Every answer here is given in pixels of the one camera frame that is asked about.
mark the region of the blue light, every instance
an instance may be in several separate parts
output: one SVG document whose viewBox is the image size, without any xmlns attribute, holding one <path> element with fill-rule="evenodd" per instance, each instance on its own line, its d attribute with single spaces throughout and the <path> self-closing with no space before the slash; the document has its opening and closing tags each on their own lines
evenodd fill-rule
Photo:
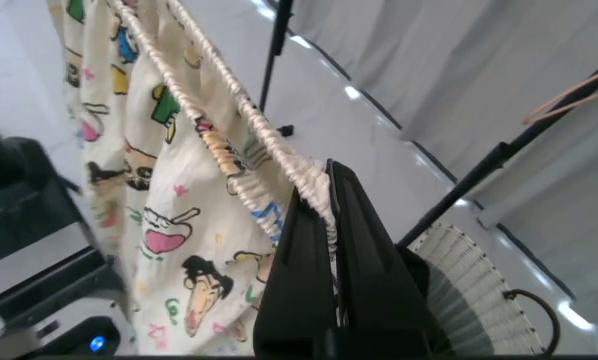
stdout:
<svg viewBox="0 0 598 360">
<path fill-rule="evenodd" d="M 104 340 L 103 336 L 97 336 L 90 341 L 90 351 L 97 352 L 101 350 L 105 343 L 106 341 Z"/>
</svg>

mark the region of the black pole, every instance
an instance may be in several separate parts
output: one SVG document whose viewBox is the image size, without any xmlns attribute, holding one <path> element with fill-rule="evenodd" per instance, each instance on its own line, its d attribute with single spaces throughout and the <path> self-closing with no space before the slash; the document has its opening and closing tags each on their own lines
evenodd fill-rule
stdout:
<svg viewBox="0 0 598 360">
<path fill-rule="evenodd" d="M 279 0 L 277 15 L 275 16 L 275 27 L 272 30 L 272 41 L 270 41 L 270 51 L 268 52 L 268 62 L 266 63 L 266 72 L 263 77 L 263 87 L 261 88 L 261 101 L 259 108 L 261 112 L 266 108 L 266 99 L 268 98 L 268 88 L 270 87 L 270 78 L 272 77 L 272 68 L 275 64 L 275 56 L 281 55 L 283 43 L 286 39 L 288 30 L 288 21 L 290 20 L 290 11 L 292 10 L 293 0 Z"/>
<path fill-rule="evenodd" d="M 590 96 L 598 89 L 598 79 L 577 89 L 568 96 L 564 97 L 555 105 L 550 111 L 570 105 L 585 97 Z M 490 175 L 493 171 L 500 168 L 506 161 L 512 158 L 516 153 L 528 145 L 532 140 L 541 135 L 549 127 L 554 125 L 570 110 L 559 114 L 552 115 L 542 121 L 534 123 L 526 131 L 521 133 L 510 144 L 504 142 L 499 143 L 483 160 L 477 164 L 469 173 L 455 185 L 446 196 L 444 196 L 437 205 L 430 209 L 410 230 L 406 236 L 403 237 L 397 244 L 397 250 L 405 251 L 407 246 L 415 241 L 424 231 L 426 231 L 432 224 L 434 224 L 441 215 L 443 215 L 457 200 L 466 195 L 472 188 L 479 184 L 483 179 Z"/>
</svg>

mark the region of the gray curtain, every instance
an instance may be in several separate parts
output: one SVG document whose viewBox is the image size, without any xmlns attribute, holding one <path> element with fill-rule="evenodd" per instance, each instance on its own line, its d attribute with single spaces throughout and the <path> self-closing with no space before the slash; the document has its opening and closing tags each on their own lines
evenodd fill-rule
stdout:
<svg viewBox="0 0 598 360">
<path fill-rule="evenodd" d="M 598 0 L 302 0 L 294 12 L 291 28 L 459 178 L 598 68 Z M 471 197 L 486 226 L 506 225 L 598 321 L 598 101 Z"/>
</svg>

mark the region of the woven basket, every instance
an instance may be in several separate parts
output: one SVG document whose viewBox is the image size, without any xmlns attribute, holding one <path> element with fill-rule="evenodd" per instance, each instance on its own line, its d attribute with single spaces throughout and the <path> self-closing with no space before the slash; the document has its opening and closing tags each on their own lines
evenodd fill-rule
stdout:
<svg viewBox="0 0 598 360">
<path fill-rule="evenodd" d="M 511 291 L 486 254 L 459 229 L 436 224 L 409 249 L 429 264 L 428 306 L 456 355 L 532 355 L 554 351 L 558 322 L 556 339 L 546 351 L 514 295 L 521 293 L 535 299 L 548 310 L 551 320 L 554 312 L 532 294 Z"/>
</svg>

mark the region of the cartoon print bag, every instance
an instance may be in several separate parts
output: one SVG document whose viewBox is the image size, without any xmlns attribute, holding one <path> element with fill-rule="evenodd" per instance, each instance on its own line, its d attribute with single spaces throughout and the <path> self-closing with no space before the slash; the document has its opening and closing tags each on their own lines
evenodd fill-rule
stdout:
<svg viewBox="0 0 598 360">
<path fill-rule="evenodd" d="M 87 196 L 123 266 L 138 352 L 252 354 L 293 186 L 334 246 L 326 174 L 270 126 L 178 1 L 62 5 Z"/>
</svg>

